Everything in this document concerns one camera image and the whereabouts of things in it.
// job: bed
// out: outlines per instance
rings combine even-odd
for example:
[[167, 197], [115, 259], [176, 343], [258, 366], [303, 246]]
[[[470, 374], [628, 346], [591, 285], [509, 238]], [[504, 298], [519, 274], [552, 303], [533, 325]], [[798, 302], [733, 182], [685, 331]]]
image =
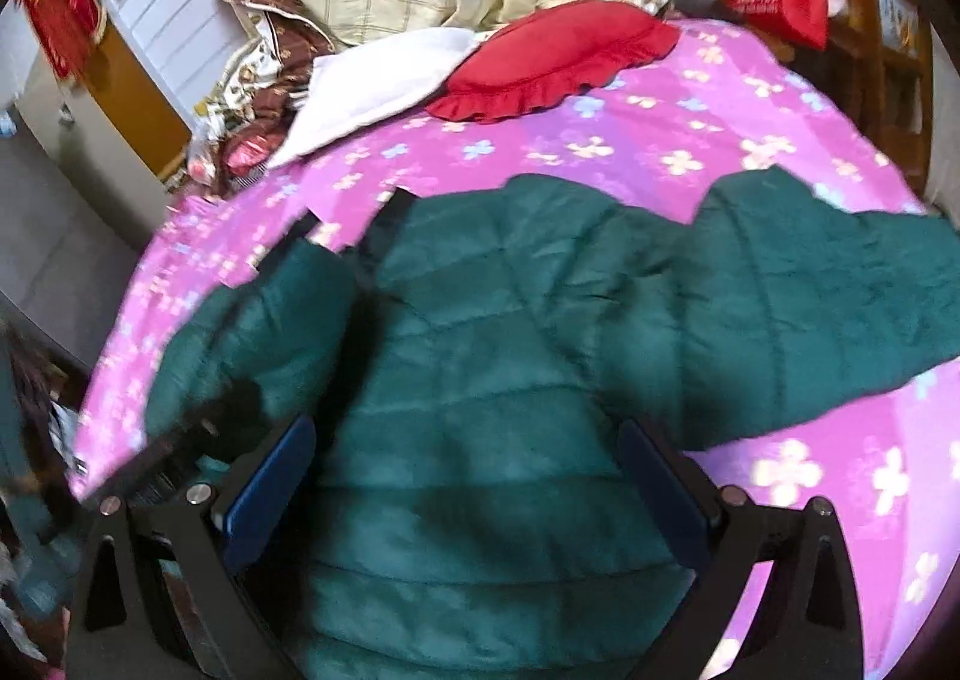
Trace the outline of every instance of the bed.
[[[685, 221], [714, 179], [776, 163], [837, 207], [925, 213], [889, 159], [749, 31], [677, 24], [682, 37], [666, 59], [549, 111], [493, 125], [408, 111], [268, 173], [228, 202], [183, 197], [171, 206], [93, 373], [75, 495], [144, 445], [152, 377], [191, 309], [217, 283], [251, 278], [308, 209], [330, 248], [342, 248], [395, 186], [430, 196], [549, 173]], [[956, 560], [960, 536], [938, 516], [960, 508], [960, 421], [947, 411], [957, 402], [960, 362], [952, 362], [806, 426], [699, 456], [715, 481], [740, 484], [760, 502], [804, 503], [815, 493], [835, 501], [861, 598], [868, 677], [896, 664]], [[757, 574], [707, 676], [736, 656], [762, 585]]]

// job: metal bolt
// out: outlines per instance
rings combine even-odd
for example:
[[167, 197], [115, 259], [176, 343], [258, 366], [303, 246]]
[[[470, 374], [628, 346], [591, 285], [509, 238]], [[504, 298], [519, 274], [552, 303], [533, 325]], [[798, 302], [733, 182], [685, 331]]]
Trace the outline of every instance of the metal bolt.
[[100, 514], [104, 517], [115, 515], [117, 510], [122, 506], [123, 501], [120, 501], [119, 496], [107, 496], [100, 502]]
[[736, 485], [724, 485], [720, 489], [720, 498], [731, 507], [742, 507], [747, 503], [747, 492]]
[[213, 488], [205, 482], [198, 482], [187, 490], [186, 501], [196, 506], [197, 504], [203, 504], [210, 496], [213, 496]]
[[824, 496], [814, 496], [810, 499], [810, 506], [821, 517], [829, 517], [833, 514], [833, 504]]

